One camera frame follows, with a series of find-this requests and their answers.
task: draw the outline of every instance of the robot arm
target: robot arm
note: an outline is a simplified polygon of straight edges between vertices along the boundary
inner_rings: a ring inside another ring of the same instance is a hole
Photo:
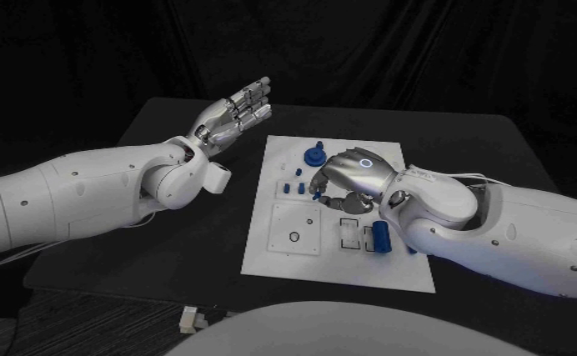
[[[187,137],[71,153],[1,177],[0,252],[138,223],[151,213],[185,206],[201,188],[221,193],[230,172],[209,157],[271,116],[268,83],[262,78],[220,99],[200,113]]]
[[[324,193],[328,181],[351,192],[346,199],[318,201],[346,213],[370,212],[367,202],[374,202],[413,250],[539,293],[577,298],[573,199],[491,183],[474,186],[472,193],[444,174],[413,166],[395,172],[357,148],[327,160],[308,192]],[[475,215],[480,226],[464,230]]]

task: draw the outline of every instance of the black table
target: black table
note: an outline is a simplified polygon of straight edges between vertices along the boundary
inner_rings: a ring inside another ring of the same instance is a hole
[[[158,143],[188,131],[207,101],[154,98],[118,145]],[[532,293],[428,257],[435,294],[240,275],[266,135],[397,142],[405,163],[474,171],[556,192],[514,124],[503,116],[272,106],[272,117],[213,159],[232,170],[221,195],[201,191],[151,224],[70,241],[38,256],[28,288],[144,298],[246,311],[333,300],[441,318],[539,352],[577,353],[577,302]]]

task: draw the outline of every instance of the wire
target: wire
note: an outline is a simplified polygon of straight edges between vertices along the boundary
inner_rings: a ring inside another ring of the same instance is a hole
[[[0,266],[2,264],[12,262],[14,260],[18,260],[20,258],[24,258],[25,256],[30,256],[31,254],[40,252],[44,249],[51,248],[54,245],[60,244],[61,242],[66,242],[66,241],[40,243],[40,244],[31,246],[27,250],[21,251],[20,253],[12,254],[9,257],[0,260]]]
[[[423,168],[418,168],[413,164],[408,166],[408,168],[415,168],[425,173],[432,173],[438,175],[445,175],[447,177],[454,177],[454,178],[470,178],[470,179],[480,179],[481,181],[490,181],[491,183],[498,183],[500,185],[506,185],[507,187],[510,186],[507,183],[503,183],[501,181],[497,181],[496,179],[487,178],[483,174],[480,173],[458,173],[458,174],[445,174],[439,173],[436,171],[425,170]]]
[[[122,228],[138,228],[138,227],[141,227],[142,225],[146,225],[146,224],[152,221],[154,216],[155,216],[155,212],[152,212],[152,215],[149,216],[149,219],[148,219],[144,223],[138,223],[138,224],[135,224],[135,225],[126,225],[126,226],[122,227]]]

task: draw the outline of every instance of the blue cylinder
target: blue cylinder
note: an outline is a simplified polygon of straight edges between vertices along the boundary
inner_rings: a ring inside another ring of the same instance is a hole
[[[374,243],[374,252],[389,253],[393,250],[386,221],[379,220],[372,223],[372,242]]]
[[[321,141],[315,143],[314,148],[307,149],[304,152],[304,163],[309,167],[318,167],[327,161],[327,154],[324,153]]]

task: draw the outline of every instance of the black backdrop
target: black backdrop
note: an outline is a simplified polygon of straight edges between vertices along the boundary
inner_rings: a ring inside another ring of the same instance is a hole
[[[577,0],[0,2],[0,174],[268,75],[273,103],[509,116],[577,197]]]

